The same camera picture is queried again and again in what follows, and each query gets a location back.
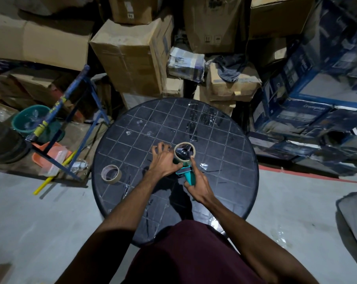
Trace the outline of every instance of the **concrete floor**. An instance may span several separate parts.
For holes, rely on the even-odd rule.
[[[13,263],[8,284],[54,283],[102,221],[90,183],[86,189],[53,184],[32,195],[40,184],[0,173],[0,263]],[[357,263],[346,249],[353,238],[338,228],[335,205],[355,191],[354,183],[260,170],[248,222],[285,246],[320,283],[357,283]],[[130,246],[111,283],[123,280],[137,250]]]

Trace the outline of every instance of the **grid pattern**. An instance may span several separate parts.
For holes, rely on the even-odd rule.
[[[240,127],[220,110],[186,98],[151,100],[134,107],[106,131],[93,162],[92,184],[101,213],[108,213],[139,183],[152,160],[151,146],[164,141],[175,147],[190,142],[196,162],[216,197],[246,218],[257,195],[258,165],[252,145]],[[122,177],[115,184],[101,178],[115,164]],[[203,205],[194,201],[176,174],[156,185],[133,242],[141,245],[169,225],[194,219],[223,229]]]

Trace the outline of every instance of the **maroon shirt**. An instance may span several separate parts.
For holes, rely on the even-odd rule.
[[[211,226],[184,220],[143,246],[124,283],[265,283]]]

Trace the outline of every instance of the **masking tape roll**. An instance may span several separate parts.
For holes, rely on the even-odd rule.
[[[106,179],[106,175],[109,173],[109,171],[111,170],[117,170],[118,173],[117,175],[112,178],[112,179]],[[101,177],[103,179],[103,181],[105,181],[108,184],[114,184],[116,182],[118,182],[120,180],[120,178],[122,177],[122,172],[119,170],[119,168],[114,165],[114,164],[110,164],[108,166],[105,166],[101,172]]]
[[[184,165],[185,165],[185,164],[191,165],[192,162],[191,162],[190,159],[187,160],[187,161],[185,161],[185,160],[179,158],[179,157],[177,156],[177,154],[176,154],[176,149],[177,149],[180,145],[186,145],[186,144],[189,144],[189,145],[193,148],[193,157],[195,157],[195,147],[194,147],[194,145],[192,145],[190,142],[182,142],[182,143],[177,144],[177,145],[175,146],[175,149],[174,149],[173,152],[174,152],[174,154],[175,154],[175,158],[176,158],[179,162],[182,162]]]

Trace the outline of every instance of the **red floor line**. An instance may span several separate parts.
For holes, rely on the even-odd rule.
[[[333,180],[333,181],[341,181],[341,182],[349,182],[349,183],[357,183],[357,181],[353,180],[346,180],[346,179],[340,179],[340,178],[332,178],[328,176],[322,176],[322,175],[316,175],[312,173],[303,173],[303,172],[292,172],[290,170],[285,170],[281,167],[279,168],[273,168],[273,167],[267,167],[259,164],[259,169],[262,170],[267,170],[270,172],[281,172],[281,173],[286,173],[286,174],[291,174],[291,175],[297,175],[297,176],[304,176],[304,177],[310,177],[310,178],[316,178],[316,179],[324,179],[324,180]]]

